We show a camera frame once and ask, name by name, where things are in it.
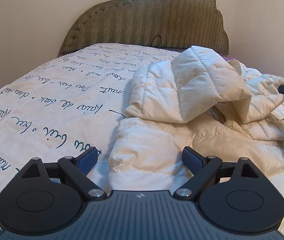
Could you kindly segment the cream puffer jacket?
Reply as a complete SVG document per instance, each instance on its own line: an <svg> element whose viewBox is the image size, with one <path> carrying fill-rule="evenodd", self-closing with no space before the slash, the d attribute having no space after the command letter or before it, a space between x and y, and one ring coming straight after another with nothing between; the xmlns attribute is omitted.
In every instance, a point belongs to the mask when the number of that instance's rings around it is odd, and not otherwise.
<svg viewBox="0 0 284 240"><path fill-rule="evenodd" d="M191 177L182 163L189 146L224 161L249 158L284 198L280 85L282 77L197 46L139 67L109 156L108 188L175 191ZM284 219L279 230L284 235Z"/></svg>

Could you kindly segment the white script-print bed quilt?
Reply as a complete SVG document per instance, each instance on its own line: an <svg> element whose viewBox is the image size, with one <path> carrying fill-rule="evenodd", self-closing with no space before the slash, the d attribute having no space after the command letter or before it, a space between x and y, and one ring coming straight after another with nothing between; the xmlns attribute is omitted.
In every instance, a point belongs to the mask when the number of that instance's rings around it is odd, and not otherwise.
<svg viewBox="0 0 284 240"><path fill-rule="evenodd" d="M94 146L89 178L105 187L118 123L135 71L174 51L100 43L58 57L0 89L0 192L33 157L45 163Z"/></svg>

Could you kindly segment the green upholstered headboard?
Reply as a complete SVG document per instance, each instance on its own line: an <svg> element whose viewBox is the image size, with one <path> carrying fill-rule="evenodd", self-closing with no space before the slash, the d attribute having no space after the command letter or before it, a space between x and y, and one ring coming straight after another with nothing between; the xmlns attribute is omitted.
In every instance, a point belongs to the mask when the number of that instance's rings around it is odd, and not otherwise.
<svg viewBox="0 0 284 240"><path fill-rule="evenodd" d="M229 39L216 0L110 0L73 23L58 54L97 43L187 49L202 46L226 56Z"/></svg>

